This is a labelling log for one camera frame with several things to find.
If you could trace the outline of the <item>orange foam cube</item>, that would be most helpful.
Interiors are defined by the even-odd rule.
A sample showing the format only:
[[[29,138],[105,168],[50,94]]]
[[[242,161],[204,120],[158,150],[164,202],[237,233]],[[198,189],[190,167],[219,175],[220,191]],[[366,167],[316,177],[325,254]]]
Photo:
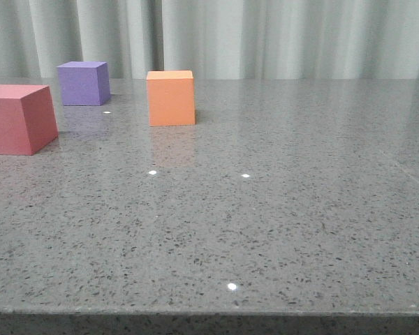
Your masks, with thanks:
[[[191,70],[149,71],[146,80],[150,126],[186,126],[196,123]]]

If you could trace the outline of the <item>red foam block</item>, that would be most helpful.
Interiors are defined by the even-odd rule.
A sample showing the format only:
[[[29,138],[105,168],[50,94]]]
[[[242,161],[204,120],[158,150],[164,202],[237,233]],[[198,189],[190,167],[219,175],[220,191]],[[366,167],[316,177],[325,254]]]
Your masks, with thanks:
[[[49,86],[0,84],[0,154],[33,155],[57,137]]]

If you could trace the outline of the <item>purple foam cube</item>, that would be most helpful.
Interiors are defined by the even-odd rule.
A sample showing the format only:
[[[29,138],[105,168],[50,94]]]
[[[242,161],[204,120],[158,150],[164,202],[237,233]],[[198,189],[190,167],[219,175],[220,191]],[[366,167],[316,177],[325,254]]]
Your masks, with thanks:
[[[108,63],[70,61],[57,66],[63,105],[103,105],[110,97]]]

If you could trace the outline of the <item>pale green curtain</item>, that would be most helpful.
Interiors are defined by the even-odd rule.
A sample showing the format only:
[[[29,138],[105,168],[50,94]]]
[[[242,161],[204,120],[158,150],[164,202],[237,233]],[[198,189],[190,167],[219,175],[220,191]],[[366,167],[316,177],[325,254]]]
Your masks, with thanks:
[[[419,78],[419,1],[0,1],[0,77]]]

